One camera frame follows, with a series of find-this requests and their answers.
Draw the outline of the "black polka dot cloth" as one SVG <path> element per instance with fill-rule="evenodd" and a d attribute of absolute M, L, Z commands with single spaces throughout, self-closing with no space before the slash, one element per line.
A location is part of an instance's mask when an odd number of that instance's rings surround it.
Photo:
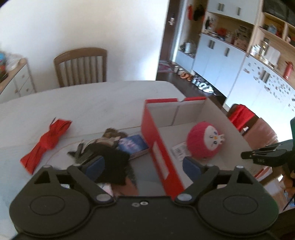
<path fill-rule="evenodd" d="M 87 146 L 80 143 L 75 152 L 69 151 L 67 154 L 74 159 L 76 164 L 81 165 L 80 170 L 83 163 L 92 160 L 94 157 L 103 156 L 105 159 L 105 170 L 94 181 L 95 183 L 125 186 L 129 179 L 132 184 L 137 185 L 134 170 L 129 163 L 129 154 L 118 150 L 116 147 L 92 141 Z"/>

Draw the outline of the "pink round plush toy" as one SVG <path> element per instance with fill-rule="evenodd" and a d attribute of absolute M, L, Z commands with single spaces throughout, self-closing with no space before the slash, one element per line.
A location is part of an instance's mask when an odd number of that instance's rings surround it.
<path fill-rule="evenodd" d="M 188 151 L 197 160 L 211 159 L 221 148 L 225 135 L 207 121 L 196 124 L 188 133 L 186 144 Z"/>

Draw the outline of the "brown scrunchie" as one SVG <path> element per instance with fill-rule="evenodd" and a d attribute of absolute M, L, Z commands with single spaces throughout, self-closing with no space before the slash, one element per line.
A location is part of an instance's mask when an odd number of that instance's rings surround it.
<path fill-rule="evenodd" d="M 123 131 L 115 128 L 107 128 L 101 137 L 102 143 L 111 147 L 116 146 L 120 139 L 126 138 L 128 135 Z"/>

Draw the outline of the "red and white cardboard box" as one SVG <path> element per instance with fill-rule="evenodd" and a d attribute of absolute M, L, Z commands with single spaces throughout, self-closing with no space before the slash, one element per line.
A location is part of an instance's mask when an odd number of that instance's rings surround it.
<path fill-rule="evenodd" d="M 251 148 L 224 113 L 209 99 L 146 100 L 141 133 L 148 144 L 164 190 L 176 198 L 192 184 L 183 171 L 183 159 L 192 157 L 201 164 L 212 164 L 222 170 L 237 165 L 253 176 L 263 166 L 243 160 L 242 152 Z"/>

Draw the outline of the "blue card box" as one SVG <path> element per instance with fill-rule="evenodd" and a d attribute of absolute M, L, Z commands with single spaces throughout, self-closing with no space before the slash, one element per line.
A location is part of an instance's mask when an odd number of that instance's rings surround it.
<path fill-rule="evenodd" d="M 149 147 L 141 135 L 133 135 L 126 138 L 121 138 L 119 140 L 117 149 L 129 154 L 130 160 L 141 157 L 149 151 Z"/>

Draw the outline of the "pink fringed scarf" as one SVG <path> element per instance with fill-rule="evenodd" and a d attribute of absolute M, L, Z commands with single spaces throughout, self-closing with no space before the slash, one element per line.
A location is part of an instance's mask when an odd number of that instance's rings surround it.
<path fill-rule="evenodd" d="M 279 142 L 275 131 L 262 118 L 259 118 L 254 125 L 247 130 L 244 134 L 244 139 L 252 150 L 264 148 Z"/>

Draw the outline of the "red cloth on chair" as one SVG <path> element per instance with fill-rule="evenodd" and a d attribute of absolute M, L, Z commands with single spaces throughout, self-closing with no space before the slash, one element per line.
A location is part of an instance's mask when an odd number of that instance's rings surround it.
<path fill-rule="evenodd" d="M 227 117 L 236 129 L 241 132 L 247 126 L 247 123 L 256 117 L 256 114 L 245 105 L 234 104 L 230 108 Z"/>

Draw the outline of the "red thermos bottle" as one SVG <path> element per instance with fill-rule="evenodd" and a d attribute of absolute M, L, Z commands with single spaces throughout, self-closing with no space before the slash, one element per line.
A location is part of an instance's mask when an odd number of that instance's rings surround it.
<path fill-rule="evenodd" d="M 286 68 L 284 70 L 283 78 L 289 80 L 291 73 L 294 71 L 294 65 L 291 61 L 286 61 Z"/>

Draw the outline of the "wooden slat chair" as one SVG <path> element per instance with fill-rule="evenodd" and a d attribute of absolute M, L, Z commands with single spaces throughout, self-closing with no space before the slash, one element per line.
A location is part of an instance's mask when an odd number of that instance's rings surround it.
<path fill-rule="evenodd" d="M 107 81 L 107 50 L 84 47 L 66 51 L 54 58 L 59 86 L 70 87 Z"/>

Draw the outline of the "red patterned rug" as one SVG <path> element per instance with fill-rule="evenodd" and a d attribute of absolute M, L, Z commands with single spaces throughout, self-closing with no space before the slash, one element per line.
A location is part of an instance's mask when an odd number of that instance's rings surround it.
<path fill-rule="evenodd" d="M 174 67 L 168 61 L 159 61 L 157 72 L 158 73 L 173 73 Z"/>

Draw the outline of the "white drawer cabinet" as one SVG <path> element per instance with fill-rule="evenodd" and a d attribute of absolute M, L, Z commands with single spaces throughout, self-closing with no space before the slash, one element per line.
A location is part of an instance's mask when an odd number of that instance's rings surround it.
<path fill-rule="evenodd" d="M 15 69 L 8 73 L 8 77 L 1 82 L 0 102 L 25 97 L 36 93 L 32 80 L 29 64 L 26 59 L 21 59 Z"/>

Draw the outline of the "brown door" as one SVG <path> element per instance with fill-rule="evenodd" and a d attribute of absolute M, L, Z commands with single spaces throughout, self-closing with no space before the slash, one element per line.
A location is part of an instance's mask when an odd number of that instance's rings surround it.
<path fill-rule="evenodd" d="M 181 11 L 182 1 L 170 0 L 166 16 L 166 23 L 164 25 L 164 34 L 162 37 L 162 47 L 159 56 L 159 61 L 168 61 L 171 63 L 173 56 L 174 45 L 177 35 L 178 19 Z"/>

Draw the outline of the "large white wall cupboard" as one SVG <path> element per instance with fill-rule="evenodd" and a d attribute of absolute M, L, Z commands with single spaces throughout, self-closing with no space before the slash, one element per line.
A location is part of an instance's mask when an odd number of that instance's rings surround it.
<path fill-rule="evenodd" d="M 294 47 L 285 42 L 289 24 L 263 13 L 262 1 L 187 1 L 181 16 L 181 44 L 176 63 L 197 73 L 225 96 L 225 105 L 243 104 L 263 118 L 281 139 L 291 137 L 294 75 L 284 77 L 294 62 Z"/>

